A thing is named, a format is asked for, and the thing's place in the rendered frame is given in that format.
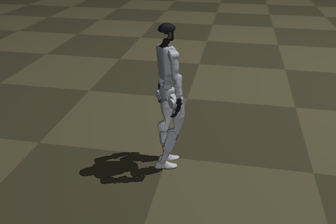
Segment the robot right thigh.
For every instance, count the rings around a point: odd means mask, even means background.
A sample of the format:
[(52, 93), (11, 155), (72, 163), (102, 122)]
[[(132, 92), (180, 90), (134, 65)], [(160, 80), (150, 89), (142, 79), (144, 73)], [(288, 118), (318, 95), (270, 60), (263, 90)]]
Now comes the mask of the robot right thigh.
[[(175, 109), (177, 107), (177, 104), (176, 104), (176, 95), (175, 94), (171, 94), (169, 96), (169, 106), (170, 106), (171, 109), (173, 109), (172, 114), (175, 114)], [(176, 137), (179, 135), (179, 133), (180, 133), (180, 131), (182, 129), (182, 126), (183, 126), (184, 115), (185, 115), (185, 110), (184, 110), (184, 103), (183, 103), (181, 105), (181, 108), (180, 108), (179, 112), (177, 113), (176, 117), (173, 117), (174, 127), (173, 128), (169, 128), (167, 130), (166, 136), (167, 136), (168, 132), (170, 132), (170, 131), (174, 131), (176, 133)]]

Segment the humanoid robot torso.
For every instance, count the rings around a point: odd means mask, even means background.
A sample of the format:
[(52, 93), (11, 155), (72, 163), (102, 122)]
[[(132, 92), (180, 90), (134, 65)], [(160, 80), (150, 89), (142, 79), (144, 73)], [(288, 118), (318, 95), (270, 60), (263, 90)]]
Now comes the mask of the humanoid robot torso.
[[(160, 44), (159, 44), (160, 45)], [(174, 81), (172, 80), (172, 72), (171, 72), (171, 63), (168, 58), (168, 50), (174, 49), (174, 46), (170, 46), (168, 44), (168, 47), (161, 48), (160, 46), (157, 46), (156, 53), (157, 53), (157, 66), (159, 71), (159, 76), (162, 80), (164, 80), (163, 85), (160, 86), (160, 97), (165, 100), (169, 101), (169, 96), (171, 94), (175, 94), (175, 88), (173, 87)]]

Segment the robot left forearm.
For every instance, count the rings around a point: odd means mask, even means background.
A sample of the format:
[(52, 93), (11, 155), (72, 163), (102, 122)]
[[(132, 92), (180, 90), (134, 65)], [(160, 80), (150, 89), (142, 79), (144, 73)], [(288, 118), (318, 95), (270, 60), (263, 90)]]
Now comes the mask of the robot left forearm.
[[(159, 74), (159, 71), (158, 71), (158, 74)], [(162, 85), (163, 85), (163, 82), (164, 82), (164, 80), (162, 80), (162, 79), (160, 78), (160, 76), (159, 76), (158, 84), (160, 84), (160, 86), (162, 86)]]

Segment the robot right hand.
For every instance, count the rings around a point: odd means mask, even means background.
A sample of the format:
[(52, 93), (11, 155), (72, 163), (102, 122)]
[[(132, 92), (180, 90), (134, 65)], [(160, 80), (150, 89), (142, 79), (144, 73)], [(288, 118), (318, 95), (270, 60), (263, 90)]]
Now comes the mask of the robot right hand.
[(180, 108), (181, 108), (181, 105), (183, 104), (183, 103), (181, 103), (181, 99), (180, 98), (178, 98), (177, 99), (177, 102), (176, 102), (176, 104), (177, 104), (177, 107), (176, 107), (176, 109), (175, 109), (175, 114), (172, 114), (170, 117), (176, 117), (176, 115), (177, 115), (177, 113), (179, 112), (179, 110), (180, 110)]

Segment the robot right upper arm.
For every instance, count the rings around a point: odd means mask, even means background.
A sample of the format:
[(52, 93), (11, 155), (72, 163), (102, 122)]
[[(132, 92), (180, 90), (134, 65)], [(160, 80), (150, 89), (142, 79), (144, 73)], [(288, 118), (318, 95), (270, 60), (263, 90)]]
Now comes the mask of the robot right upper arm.
[(172, 72), (172, 80), (176, 82), (176, 77), (179, 74), (179, 53), (174, 49), (168, 50), (168, 58), (171, 63), (171, 72)]

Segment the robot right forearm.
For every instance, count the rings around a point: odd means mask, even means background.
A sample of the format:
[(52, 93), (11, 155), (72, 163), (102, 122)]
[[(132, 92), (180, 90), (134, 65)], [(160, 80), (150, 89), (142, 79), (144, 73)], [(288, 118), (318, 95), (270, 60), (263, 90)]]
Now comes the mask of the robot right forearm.
[(181, 99), (181, 103), (183, 102), (183, 92), (182, 92), (182, 75), (178, 74), (176, 77), (176, 83), (174, 83), (175, 88), (175, 95), (176, 95), (176, 101), (178, 98)]

